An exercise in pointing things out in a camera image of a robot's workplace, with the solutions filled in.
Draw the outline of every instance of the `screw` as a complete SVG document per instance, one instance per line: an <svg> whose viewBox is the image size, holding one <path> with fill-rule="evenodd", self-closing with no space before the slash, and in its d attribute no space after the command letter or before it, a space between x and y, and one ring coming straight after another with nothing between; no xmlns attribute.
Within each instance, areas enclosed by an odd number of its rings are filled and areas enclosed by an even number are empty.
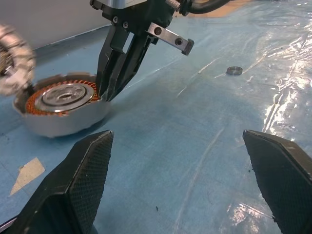
<svg viewBox="0 0 312 234"><path fill-rule="evenodd" d="M176 45L181 45L182 44L182 39L181 38L175 39L175 44Z"/></svg>
<svg viewBox="0 0 312 234"><path fill-rule="evenodd" d="M155 30L154 30L154 33L155 33L155 35L160 35L161 34L161 32L162 32L162 30L161 30L161 28L159 28L159 27L157 27Z"/></svg>
<svg viewBox="0 0 312 234"><path fill-rule="evenodd" d="M123 28L128 28L128 22L124 22L122 25Z"/></svg>
<svg viewBox="0 0 312 234"><path fill-rule="evenodd" d="M114 23L118 23L118 17L117 17L117 16L115 16L115 17L113 18L113 22L114 22Z"/></svg>

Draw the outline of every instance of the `metal bracket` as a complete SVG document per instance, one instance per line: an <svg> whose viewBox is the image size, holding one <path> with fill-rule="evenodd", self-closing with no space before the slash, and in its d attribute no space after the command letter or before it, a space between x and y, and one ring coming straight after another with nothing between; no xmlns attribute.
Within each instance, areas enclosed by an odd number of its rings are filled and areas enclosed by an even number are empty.
<svg viewBox="0 0 312 234"><path fill-rule="evenodd" d="M172 45L173 47L179 49L182 51L182 54L189 55L191 49L194 46L194 41L191 39L184 39L180 37L179 35L160 27L159 25L155 23L151 23L149 29L147 30L149 34L151 34L154 37L157 37L164 42Z"/></svg>

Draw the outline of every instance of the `copper coil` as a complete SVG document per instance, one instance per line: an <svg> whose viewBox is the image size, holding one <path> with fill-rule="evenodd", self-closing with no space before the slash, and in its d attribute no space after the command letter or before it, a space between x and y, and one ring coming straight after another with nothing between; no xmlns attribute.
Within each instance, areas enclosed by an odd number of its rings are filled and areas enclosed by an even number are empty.
<svg viewBox="0 0 312 234"><path fill-rule="evenodd" d="M52 116L52 115L59 115L59 116L66 116L68 115L68 111L63 111L63 112L58 112L58 113L54 113L54 112L47 112L47 111L42 111L36 108L35 106L35 101L36 99L43 94L45 91L61 85L61 84L72 84L72 83L80 83L80 84L86 84L89 85L93 88L94 90L94 94L93 97L86 103L91 103L94 101L98 101L100 98L97 95L97 88L96 88L96 84L94 82L90 82L90 81L86 81L86 80L67 80L67 81L63 81L63 82L59 82L59 83L54 83L54 84L50 84L48 86L45 86L44 88L36 91L33 95L30 96L30 98L27 100L26 102L26 112L32 115L37 115L37 116Z"/></svg>

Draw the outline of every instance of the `wrinkled plastic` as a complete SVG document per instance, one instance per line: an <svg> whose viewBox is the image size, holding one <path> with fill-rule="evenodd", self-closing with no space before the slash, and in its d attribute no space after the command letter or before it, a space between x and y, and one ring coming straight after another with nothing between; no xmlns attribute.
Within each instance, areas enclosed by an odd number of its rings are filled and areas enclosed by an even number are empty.
<svg viewBox="0 0 312 234"><path fill-rule="evenodd" d="M11 100L0 100L0 223L43 178L9 196L21 165L38 157L51 171L78 139L111 129L99 233L280 233L242 133L285 137L312 156L312 2L254 0L224 18L174 19L170 29L195 41L190 55L151 45L105 125L43 139L25 129ZM94 73L106 33L38 50L36 77ZM230 66L243 74L227 75Z"/></svg>

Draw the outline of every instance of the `table surface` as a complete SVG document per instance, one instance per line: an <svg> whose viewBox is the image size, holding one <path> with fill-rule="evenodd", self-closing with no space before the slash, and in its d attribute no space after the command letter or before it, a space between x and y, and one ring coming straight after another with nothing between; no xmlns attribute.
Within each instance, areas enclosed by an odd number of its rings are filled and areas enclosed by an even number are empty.
<svg viewBox="0 0 312 234"><path fill-rule="evenodd" d="M107 129L115 139L99 233L280 233L242 133L285 137L312 155L311 12L307 0L255 0L223 18L174 19L170 28L195 41L191 54L152 45L112 101L114 115L72 136L32 134L13 98L1 98L0 223L19 213L76 141ZM95 73L107 31L38 49L36 79ZM243 74L226 75L230 66ZM34 178L21 185L27 168Z"/></svg>

